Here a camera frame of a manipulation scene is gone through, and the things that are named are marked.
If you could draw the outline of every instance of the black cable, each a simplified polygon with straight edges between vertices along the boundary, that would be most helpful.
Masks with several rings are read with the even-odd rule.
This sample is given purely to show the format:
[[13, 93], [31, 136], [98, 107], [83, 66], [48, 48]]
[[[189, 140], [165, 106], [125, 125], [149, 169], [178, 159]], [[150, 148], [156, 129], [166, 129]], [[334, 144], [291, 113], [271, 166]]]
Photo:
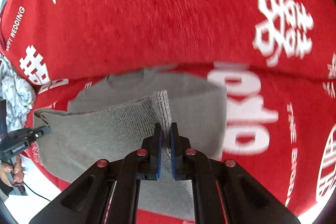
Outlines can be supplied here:
[[27, 186], [27, 188], [28, 188], [29, 190], [31, 190], [35, 195], [38, 195], [40, 198], [44, 198], [45, 200], [51, 202], [51, 200], [49, 200], [49, 199], [47, 199], [47, 198], [45, 198], [45, 197], [43, 197], [43, 196], [41, 196], [41, 195], [35, 193], [35, 192], [34, 192], [34, 191], [33, 191], [33, 190], [32, 190], [26, 183], [24, 183], [24, 185]]

